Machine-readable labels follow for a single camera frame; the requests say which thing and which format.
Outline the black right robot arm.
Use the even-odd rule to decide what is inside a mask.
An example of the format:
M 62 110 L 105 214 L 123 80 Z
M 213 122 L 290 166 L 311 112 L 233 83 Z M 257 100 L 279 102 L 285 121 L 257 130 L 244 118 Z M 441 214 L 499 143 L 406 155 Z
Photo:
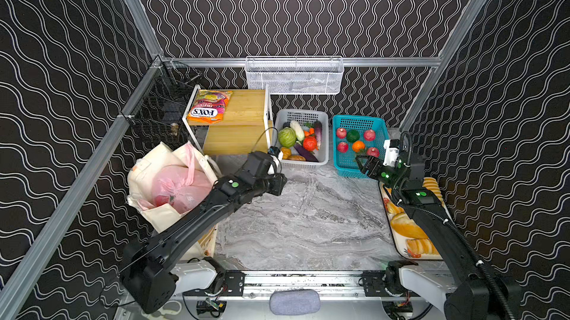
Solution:
M 457 228 L 442 201 L 424 187 L 425 163 L 412 151 L 411 136 L 386 140 L 384 158 L 356 155 L 360 172 L 379 183 L 388 199 L 405 211 L 445 262 L 437 276 L 415 262 L 392 262 L 386 282 L 392 293 L 411 291 L 447 319 L 516 319 L 522 290 L 512 278 L 496 273 Z

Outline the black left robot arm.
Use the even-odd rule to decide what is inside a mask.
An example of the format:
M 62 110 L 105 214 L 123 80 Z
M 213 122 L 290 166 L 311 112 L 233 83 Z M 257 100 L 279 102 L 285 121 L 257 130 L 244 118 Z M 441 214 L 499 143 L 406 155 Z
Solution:
M 240 169 L 219 178 L 209 195 L 181 220 L 148 241 L 132 241 L 125 247 L 118 278 L 142 311 L 153 313 L 183 292 L 176 289 L 181 277 L 174 273 L 175 265 L 206 231 L 253 198 L 282 193 L 287 179 L 278 165 L 270 154 L 249 153 Z

